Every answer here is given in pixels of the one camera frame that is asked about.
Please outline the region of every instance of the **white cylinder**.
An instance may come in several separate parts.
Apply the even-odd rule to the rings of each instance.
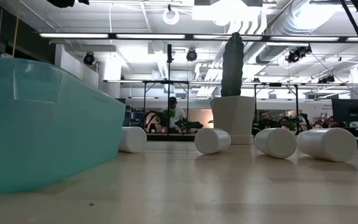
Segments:
[[[146,146],[146,132],[140,127],[122,127],[122,136],[119,142],[120,152],[139,153]]]
[[[298,146],[299,146],[299,144],[301,143],[302,136],[303,136],[306,132],[307,132],[307,131],[302,131],[302,132],[299,133],[299,135],[296,137],[296,143],[298,143]]]
[[[357,141],[342,128],[312,129],[300,136],[298,149],[318,159],[346,162],[356,153]]]
[[[279,159],[290,157],[296,150],[294,134],[284,128],[268,128],[255,136],[256,148]]]
[[[204,128],[198,131],[195,140],[197,150],[202,154],[214,154],[230,146],[230,135],[218,128]]]

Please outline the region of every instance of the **wall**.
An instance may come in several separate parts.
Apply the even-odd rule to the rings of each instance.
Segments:
[[[55,58],[55,44],[50,44],[48,39],[41,38],[39,30],[33,29],[21,21],[26,15],[22,13],[17,28],[16,58],[39,60],[41,62],[53,63]],[[15,15],[7,12],[0,6],[0,53],[12,54],[12,47],[16,31],[16,10]]]
[[[99,75],[69,54],[62,44],[56,45],[55,65],[70,72],[90,86],[98,87]]]
[[[119,83],[103,82],[103,80],[106,78],[106,74],[109,73],[108,69],[109,69],[109,65],[106,62],[99,63],[98,89],[113,98],[120,98],[120,84]]]

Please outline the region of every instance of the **light wood surface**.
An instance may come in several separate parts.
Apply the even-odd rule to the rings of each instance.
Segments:
[[[299,152],[272,159],[253,146],[212,156],[192,142],[147,148],[35,192],[0,195],[0,224],[358,223],[358,152],[341,164]]]

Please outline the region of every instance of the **white planter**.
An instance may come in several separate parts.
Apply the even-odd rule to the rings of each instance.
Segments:
[[[225,96],[211,100],[214,128],[229,133],[231,144],[253,144],[252,120],[255,98],[247,96]]]

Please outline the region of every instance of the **black metal frame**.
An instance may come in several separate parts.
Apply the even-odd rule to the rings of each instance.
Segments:
[[[143,126],[146,123],[146,93],[147,93],[147,84],[148,83],[159,83],[159,84],[163,84],[166,85],[168,84],[168,99],[167,99],[167,103],[168,103],[168,113],[169,113],[169,98],[170,98],[170,86],[174,83],[179,83],[179,84],[185,84],[187,85],[187,91],[189,92],[190,89],[190,84],[189,81],[173,81],[173,80],[145,80],[142,82],[144,84],[144,95],[143,95]],[[187,101],[187,119],[189,116],[189,96],[187,95],[186,97]],[[185,140],[180,140],[181,136],[170,136],[170,132],[169,132],[169,128],[168,128],[168,132],[167,133],[161,133],[161,134],[166,134],[164,136],[152,136],[152,137],[147,137],[148,139],[151,139],[151,141],[189,141],[190,140],[194,140],[194,136],[192,138],[184,138]]]
[[[287,88],[295,95],[295,104],[296,104],[296,117],[298,118],[299,117],[299,97],[298,97],[298,83],[294,83],[294,84],[291,84],[291,83],[262,83],[262,84],[254,84],[254,96],[255,96],[255,119],[254,119],[254,122],[257,122],[257,94],[258,92],[256,91],[257,89],[257,86],[258,85],[263,85],[263,86],[266,86],[266,85],[269,85],[271,87],[280,87],[282,86],[282,84],[286,84],[285,86],[287,86]],[[295,87],[295,92],[293,92],[289,86],[294,86]],[[296,133],[299,133],[299,130],[300,130],[300,124],[297,123],[296,124]]]

